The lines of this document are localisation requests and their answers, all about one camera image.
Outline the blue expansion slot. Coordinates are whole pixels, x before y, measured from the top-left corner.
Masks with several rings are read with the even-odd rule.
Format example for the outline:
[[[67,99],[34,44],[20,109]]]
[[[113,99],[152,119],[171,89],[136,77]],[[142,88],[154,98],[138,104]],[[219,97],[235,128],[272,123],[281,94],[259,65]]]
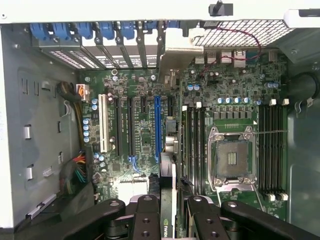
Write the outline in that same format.
[[[160,162],[162,152],[162,104],[161,96],[154,97],[154,126],[155,126],[155,162]]]

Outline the black open PC case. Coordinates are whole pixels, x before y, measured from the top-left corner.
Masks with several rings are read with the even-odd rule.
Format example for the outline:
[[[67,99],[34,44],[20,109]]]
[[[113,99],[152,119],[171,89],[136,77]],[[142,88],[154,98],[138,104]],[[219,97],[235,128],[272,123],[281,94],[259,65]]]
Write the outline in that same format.
[[[75,72],[75,85],[61,81],[56,86],[74,112],[79,143],[78,151],[60,167],[56,195],[75,194],[91,183],[93,206],[109,199],[121,200],[111,197],[96,202],[93,164],[83,139],[86,102],[76,94],[76,84],[83,83],[82,73],[156,70],[159,79],[165,31],[182,30],[186,37],[191,29],[199,28],[204,36],[194,43],[203,47],[203,55],[214,54],[216,61],[240,61],[240,51],[254,52],[257,57],[276,51],[286,57],[288,200],[286,218],[278,219],[320,237],[320,0],[222,0],[233,4],[233,15],[212,17],[208,7],[217,1],[0,0],[0,26],[23,26],[34,48]],[[125,21],[134,22],[134,39],[122,36],[121,22]],[[76,36],[76,22],[92,23],[93,38]],[[113,22],[113,40],[101,35],[99,22]],[[47,23],[52,39],[36,39],[30,23]],[[59,39],[53,23],[68,23],[72,40]],[[181,190],[182,186],[183,215],[179,238],[174,240],[196,240],[188,236],[187,205]],[[61,240],[62,222],[76,215],[56,223],[30,224],[25,219],[13,229],[0,228],[0,240]]]

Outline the white expansion slot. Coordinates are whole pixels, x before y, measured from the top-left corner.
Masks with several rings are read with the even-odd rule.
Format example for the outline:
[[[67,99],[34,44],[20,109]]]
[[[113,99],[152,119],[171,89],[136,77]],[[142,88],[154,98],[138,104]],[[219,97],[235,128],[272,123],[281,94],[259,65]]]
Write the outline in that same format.
[[[99,107],[99,133],[100,133],[100,152],[107,153],[109,147],[108,130],[108,96],[106,94],[98,95]]]

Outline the long black expansion slot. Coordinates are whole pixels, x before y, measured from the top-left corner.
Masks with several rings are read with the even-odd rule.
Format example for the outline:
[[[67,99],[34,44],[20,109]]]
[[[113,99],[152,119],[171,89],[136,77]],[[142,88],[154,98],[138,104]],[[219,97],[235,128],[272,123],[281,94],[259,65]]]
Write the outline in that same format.
[[[121,114],[121,101],[119,98],[114,99],[114,117],[115,117],[115,145],[116,145],[116,155],[118,157],[122,156],[122,114]]]
[[[127,129],[128,129],[128,161],[133,162],[136,155],[135,150],[135,123],[134,123],[134,100],[127,98]]]

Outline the thin metal locking lever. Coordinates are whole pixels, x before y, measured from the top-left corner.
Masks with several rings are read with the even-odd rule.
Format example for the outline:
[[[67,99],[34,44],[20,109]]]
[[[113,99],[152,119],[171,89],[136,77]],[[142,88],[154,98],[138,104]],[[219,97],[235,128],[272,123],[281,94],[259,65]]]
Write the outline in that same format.
[[[278,134],[278,133],[288,133],[288,130],[269,130],[269,131],[255,131],[253,135],[265,135],[265,134]]]

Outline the grey power supply unit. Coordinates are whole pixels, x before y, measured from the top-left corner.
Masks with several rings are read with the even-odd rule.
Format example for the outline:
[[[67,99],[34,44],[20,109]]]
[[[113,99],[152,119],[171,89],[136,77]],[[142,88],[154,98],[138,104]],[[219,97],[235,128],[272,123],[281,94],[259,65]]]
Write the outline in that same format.
[[[33,47],[22,25],[0,25],[0,229],[53,201],[61,165],[79,150],[62,81],[76,84],[71,67]]]

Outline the green motherboard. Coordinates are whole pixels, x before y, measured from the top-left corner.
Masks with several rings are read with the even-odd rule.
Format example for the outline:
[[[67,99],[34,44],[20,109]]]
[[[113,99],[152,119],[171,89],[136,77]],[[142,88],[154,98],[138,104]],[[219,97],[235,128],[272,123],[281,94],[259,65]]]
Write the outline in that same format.
[[[264,212],[284,220],[287,201],[279,198],[279,133],[277,134],[277,185],[272,193],[273,183],[273,134],[270,134],[269,176],[272,200],[266,196],[266,137],[264,134],[264,190],[259,192],[259,134],[256,140],[256,173],[254,191],[215,191],[208,183],[207,143],[210,130],[218,127],[220,132],[241,132],[252,126],[259,132],[259,106],[270,107],[270,131],[273,131],[273,110],[277,106],[278,130],[279,106],[287,106],[285,77],[287,58],[270,51],[261,56],[254,52],[239,51],[240,60],[216,60],[207,53],[193,59],[183,72],[184,93],[183,126],[183,176],[191,182],[194,194],[211,198],[216,204],[226,200],[242,201]],[[160,175],[160,159],[155,159],[155,96],[161,96],[161,120],[167,112],[167,96],[164,86],[154,69],[125,69],[89,71],[81,74],[83,83],[89,85],[89,101],[83,104],[82,131],[87,157],[93,165],[92,181],[96,202],[118,198],[120,182],[147,180],[149,176]],[[107,95],[108,151],[100,149],[99,100],[98,95]],[[141,97],[147,99],[147,113],[141,113]],[[114,99],[121,102],[122,156],[116,155],[116,121]],[[129,162],[128,108],[127,98],[134,101],[134,143],[135,156]]]

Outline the silver chipset heatsink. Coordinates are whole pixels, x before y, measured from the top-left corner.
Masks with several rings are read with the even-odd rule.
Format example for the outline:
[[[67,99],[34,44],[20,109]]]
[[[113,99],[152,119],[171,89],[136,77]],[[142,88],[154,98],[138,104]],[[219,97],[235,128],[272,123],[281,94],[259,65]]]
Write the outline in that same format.
[[[129,202],[131,197],[144,195],[148,192],[148,181],[140,179],[123,181],[118,184],[117,190],[118,198],[124,202]]]

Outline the blue card retention clip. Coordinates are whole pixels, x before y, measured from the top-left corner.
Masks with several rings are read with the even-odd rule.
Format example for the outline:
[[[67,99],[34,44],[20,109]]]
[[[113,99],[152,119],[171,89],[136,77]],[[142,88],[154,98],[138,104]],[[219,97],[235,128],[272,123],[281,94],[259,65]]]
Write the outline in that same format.
[[[70,26],[66,22],[55,22],[52,24],[54,34],[61,40],[71,41],[72,34]]]
[[[121,34],[127,40],[135,38],[135,23],[133,21],[122,21],[120,23]]]
[[[76,22],[76,36],[90,40],[93,38],[93,25],[91,22]]]
[[[52,39],[47,23],[30,23],[29,27],[36,39],[40,41],[50,41]]]
[[[115,29],[112,21],[101,21],[99,24],[100,34],[107,40],[115,39]]]

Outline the metal CPU socket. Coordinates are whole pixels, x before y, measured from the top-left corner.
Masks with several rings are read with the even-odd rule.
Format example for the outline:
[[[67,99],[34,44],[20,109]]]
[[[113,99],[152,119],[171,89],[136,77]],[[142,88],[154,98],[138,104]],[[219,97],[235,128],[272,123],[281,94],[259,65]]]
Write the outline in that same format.
[[[240,132],[223,132],[213,126],[208,135],[206,156],[207,181],[212,190],[255,190],[256,137],[252,126]]]

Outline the black plastic shroud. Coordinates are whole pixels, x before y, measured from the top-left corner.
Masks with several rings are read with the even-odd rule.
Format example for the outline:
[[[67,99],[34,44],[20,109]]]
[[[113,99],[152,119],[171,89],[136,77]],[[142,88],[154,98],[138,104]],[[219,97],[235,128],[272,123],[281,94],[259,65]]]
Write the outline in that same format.
[[[39,224],[45,221],[58,223],[64,221],[95,204],[94,188],[86,183],[73,194],[52,195],[25,216],[28,224]]]

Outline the empty black RAM slot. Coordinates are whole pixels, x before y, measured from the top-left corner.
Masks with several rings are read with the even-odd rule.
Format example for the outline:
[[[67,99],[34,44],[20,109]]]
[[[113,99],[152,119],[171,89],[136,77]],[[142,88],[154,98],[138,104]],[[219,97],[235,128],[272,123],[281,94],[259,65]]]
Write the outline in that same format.
[[[275,131],[272,134],[272,193],[276,194],[276,188],[277,188],[277,168],[278,168],[278,157],[277,157],[277,151],[278,151],[278,134],[276,133],[276,130],[278,130],[278,107],[275,105],[272,107],[272,113],[273,113],[273,130]]]
[[[270,127],[270,107],[268,105],[265,106],[265,131],[268,132],[271,129]],[[268,202],[272,200],[272,195],[270,193],[270,133],[265,134],[265,193],[268,199]]]
[[[278,107],[279,114],[279,198],[288,200],[287,194],[287,139],[288,139],[288,110],[287,105]]]
[[[258,113],[259,113],[259,126],[258,126],[258,130],[259,132],[263,132],[264,131],[264,106],[260,105],[258,107]],[[261,195],[264,194],[264,134],[260,133],[259,134],[259,193]]]

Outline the black rear panel switch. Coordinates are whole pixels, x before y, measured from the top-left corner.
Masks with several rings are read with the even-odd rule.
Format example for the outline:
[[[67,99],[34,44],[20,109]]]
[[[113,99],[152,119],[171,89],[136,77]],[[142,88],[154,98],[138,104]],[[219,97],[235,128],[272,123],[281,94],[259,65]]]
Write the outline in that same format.
[[[215,4],[208,6],[208,13],[211,17],[232,16],[234,13],[234,5],[232,3],[223,3],[217,0]]]

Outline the white power connector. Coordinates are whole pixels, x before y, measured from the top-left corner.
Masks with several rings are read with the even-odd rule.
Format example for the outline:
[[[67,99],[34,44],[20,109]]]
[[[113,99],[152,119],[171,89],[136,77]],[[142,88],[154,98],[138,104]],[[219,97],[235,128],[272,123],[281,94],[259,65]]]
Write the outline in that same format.
[[[88,84],[76,84],[75,92],[80,96],[80,100],[88,102],[90,100],[90,88]]]

